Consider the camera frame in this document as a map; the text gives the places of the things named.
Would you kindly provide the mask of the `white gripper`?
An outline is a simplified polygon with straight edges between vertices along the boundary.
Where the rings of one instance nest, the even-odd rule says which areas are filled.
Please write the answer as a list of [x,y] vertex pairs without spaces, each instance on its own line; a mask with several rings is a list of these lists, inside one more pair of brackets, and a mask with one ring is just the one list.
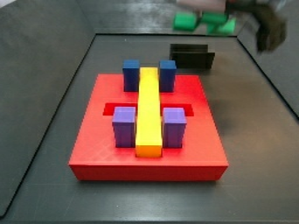
[[177,0],[177,3],[195,11],[226,11],[227,0]]

